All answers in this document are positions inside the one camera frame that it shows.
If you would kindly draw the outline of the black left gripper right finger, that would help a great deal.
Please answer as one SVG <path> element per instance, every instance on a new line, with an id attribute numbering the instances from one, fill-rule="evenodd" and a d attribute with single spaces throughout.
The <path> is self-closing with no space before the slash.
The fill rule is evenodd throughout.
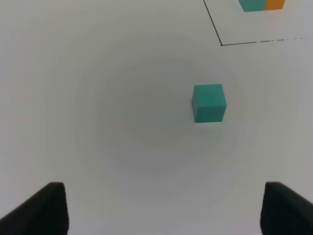
<path id="1" fill-rule="evenodd" d="M 311 235 L 313 204 L 280 182 L 267 182 L 260 228 L 264 235 Z"/>

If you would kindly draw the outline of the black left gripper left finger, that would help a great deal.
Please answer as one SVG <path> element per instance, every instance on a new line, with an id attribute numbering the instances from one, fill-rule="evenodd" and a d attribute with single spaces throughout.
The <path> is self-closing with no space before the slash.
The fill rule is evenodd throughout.
<path id="1" fill-rule="evenodd" d="M 0 219 L 2 235 L 67 235 L 65 185 L 51 182 Z"/>

